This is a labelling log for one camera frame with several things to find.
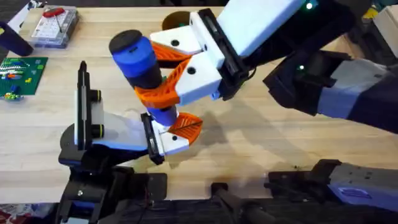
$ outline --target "wooden tabletop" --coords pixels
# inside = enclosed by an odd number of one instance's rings
[[[59,140],[73,122],[77,70],[86,60],[91,87],[102,90],[104,108],[128,116],[145,111],[111,58],[108,44],[117,33],[140,30],[149,36],[162,20],[187,8],[79,8],[75,33],[65,50],[35,49],[49,57],[34,96],[20,103],[0,101],[0,203],[58,202],[69,170],[58,163]],[[212,8],[218,15],[222,7]],[[28,38],[42,13],[30,11],[21,35]],[[353,55],[344,37],[326,49]],[[207,198],[212,182],[230,183],[241,196],[266,197],[262,187],[272,170],[310,170],[320,159],[398,169],[397,136],[376,128],[325,116],[312,117],[279,106],[261,82],[280,60],[262,66],[227,102],[204,98],[179,108],[204,120],[188,151],[168,156],[161,166],[147,157],[128,162],[138,172],[168,174],[168,198]],[[170,70],[163,70],[164,75]]]

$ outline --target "black cable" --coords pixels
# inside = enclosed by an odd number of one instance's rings
[[[246,79],[246,81],[248,81],[249,79],[253,78],[253,76],[256,74],[256,71],[257,71],[257,67],[254,68],[252,74],[251,74],[250,76],[248,76],[248,78]]]
[[[138,221],[137,221],[137,224],[139,224],[139,223],[141,222],[141,220],[142,220],[142,218],[143,218],[143,216],[144,216],[146,210],[147,210],[147,207],[145,207],[145,208],[142,210],[141,215],[139,216],[139,219],[138,219]]]

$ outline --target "cable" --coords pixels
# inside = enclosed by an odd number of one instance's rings
[[[252,74],[251,74],[250,76],[248,76],[248,78],[246,79],[246,81],[248,81],[249,79],[253,78],[253,76],[256,74],[256,71],[257,71],[257,67],[254,68]]]
[[[138,219],[138,221],[137,221],[137,224],[139,224],[139,223],[141,222],[141,220],[142,220],[142,218],[143,218],[143,216],[144,216],[146,210],[147,210],[147,207],[145,207],[145,208],[142,210],[141,215],[139,216],[139,219]]]
[[[142,209],[142,212],[141,212],[141,215],[139,216],[139,218],[138,218],[138,221],[137,221],[137,223],[136,224],[139,224],[140,222],[141,222],[141,220],[142,220],[142,218],[143,218],[143,216],[144,216],[144,214],[145,214],[145,212],[147,211],[147,208],[148,208],[148,206],[149,206],[149,201],[148,201],[148,189],[147,189],[147,187],[145,186],[145,207]]]

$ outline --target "black mount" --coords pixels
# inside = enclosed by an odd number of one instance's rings
[[[212,183],[211,197],[220,203],[234,224],[298,224],[292,220],[273,217],[254,200],[233,195],[228,191],[226,183]]]
[[[56,214],[56,223],[68,218],[82,218],[89,223],[115,212],[118,203],[130,200],[163,200],[167,193],[166,174],[136,174],[133,168],[117,166],[123,162],[149,155],[155,164],[161,164],[164,157],[159,154],[152,129],[152,118],[141,115],[144,123],[148,148],[145,151],[113,149],[93,144],[93,138],[100,138],[91,123],[91,104],[101,101],[101,94],[91,94],[90,74],[83,61],[78,72],[78,128],[75,144],[75,125],[70,125],[60,140],[59,163],[70,167],[70,176],[63,192]]]

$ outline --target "blue plastic part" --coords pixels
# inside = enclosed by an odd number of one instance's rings
[[[22,62],[11,62],[12,65],[24,65]]]
[[[220,93],[217,90],[215,93],[211,94],[211,100],[218,100],[220,98]]]
[[[177,109],[171,106],[165,109],[147,108],[155,121],[164,126],[171,126],[177,120]]]
[[[156,56],[150,41],[141,37],[136,43],[113,53],[113,60],[126,78],[136,78],[156,64]]]
[[[11,88],[10,88],[10,92],[11,92],[11,93],[16,94],[16,93],[18,93],[18,91],[19,91],[19,86],[17,86],[17,85],[11,85]]]

